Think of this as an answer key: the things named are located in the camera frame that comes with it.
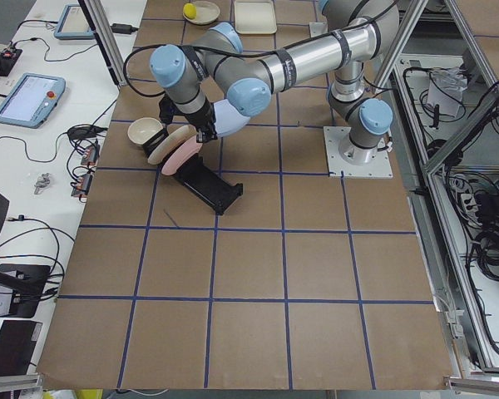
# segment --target grid line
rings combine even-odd
[[[433,305],[434,301],[406,299],[325,299],[325,298],[210,298],[210,297],[156,297],[142,295],[81,295],[61,294],[60,299],[81,300],[135,300],[135,301],[166,301],[166,302],[209,302],[213,303],[338,303],[362,305]]]
[[[142,225],[128,224],[80,224],[82,229],[146,229]],[[197,226],[148,226],[150,230],[189,230],[189,231],[214,231],[215,227]],[[312,230],[312,229],[252,229],[237,227],[217,227],[218,231],[234,231],[242,233],[291,233],[291,234],[378,234],[378,235],[417,235],[415,231],[392,230]]]
[[[220,139],[220,154],[218,159],[219,177],[222,176],[222,161],[224,154],[224,139]],[[205,370],[203,388],[209,386],[209,363],[210,363],[210,335],[213,318],[213,297],[215,291],[215,266],[216,266],[216,249],[218,243],[218,221],[219,215],[215,215],[215,227],[213,234],[213,252],[210,263],[210,281],[209,281],[209,307],[207,309],[207,336],[205,337]]]
[[[377,385],[375,382],[375,375],[373,373],[372,355],[369,351],[368,331],[366,328],[366,318],[364,316],[364,308],[363,308],[363,296],[362,296],[362,291],[360,289],[360,282],[358,280],[357,259],[355,258],[355,248],[353,245],[353,235],[351,233],[351,220],[349,218],[348,195],[346,192],[346,184],[344,182],[343,173],[342,173],[342,176],[340,177],[340,184],[342,185],[343,207],[344,207],[344,210],[346,213],[346,224],[348,226],[349,247],[351,248],[351,260],[353,263],[353,274],[355,276],[355,284],[357,286],[358,310],[360,312],[360,322],[362,324],[362,329],[363,329],[364,346],[366,347],[366,359],[368,361],[369,377],[370,377],[370,380],[372,383],[372,389],[377,389]]]
[[[139,285],[141,283],[142,266],[144,263],[144,257],[146,255],[146,246],[148,244],[148,235],[150,232],[151,216],[153,215],[154,203],[156,202],[156,192],[157,192],[157,185],[159,182],[160,174],[161,174],[161,170],[157,169],[156,178],[154,180],[153,190],[151,192],[150,209],[148,211],[148,219],[146,221],[146,228],[145,228],[145,232],[144,232],[144,240],[142,242],[141,257],[139,259],[139,266],[138,266],[138,269],[136,272],[135,288],[133,290],[133,298],[131,301],[130,318],[129,318],[129,321],[127,324],[126,340],[124,342],[124,349],[122,351],[122,360],[121,360],[120,372],[118,374],[118,383],[116,384],[118,386],[118,388],[121,387],[122,379],[124,377],[124,371],[126,370],[127,351],[129,349],[130,339],[131,339],[131,330],[133,328],[133,318],[135,316],[136,297],[138,296]]]
[[[314,89],[325,89],[325,87],[313,87]],[[134,119],[111,119],[111,123],[133,123]],[[188,125],[188,122],[173,121],[172,125]],[[253,127],[277,127],[277,124],[271,123],[248,123],[246,126]],[[289,124],[279,124],[280,127],[305,127],[308,129],[323,129],[325,125],[289,125]]]

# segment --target metal base plate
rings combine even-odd
[[[327,32],[326,22],[309,22],[309,31],[311,37],[323,35]]]
[[[325,126],[325,151],[327,152],[327,165],[331,177],[357,177],[363,179],[392,179],[392,166],[387,151],[378,152],[375,158],[366,165],[351,165],[338,153],[338,143],[345,137],[351,128],[341,126]]]

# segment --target small metal part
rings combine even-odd
[[[41,190],[48,187],[50,185],[50,174],[43,173],[39,177],[37,177],[37,181],[35,182],[35,191],[33,192],[35,195],[41,194]]]

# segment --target bowl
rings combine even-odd
[[[127,136],[131,142],[140,146],[146,143],[157,132],[161,131],[162,128],[162,123],[156,118],[140,118],[131,123],[130,127],[127,128]]]

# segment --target electrical connector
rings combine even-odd
[[[133,27],[132,25],[127,25],[125,23],[113,23],[111,25],[111,30],[113,33],[122,33],[124,35],[131,35],[133,32],[139,30],[138,27]]]

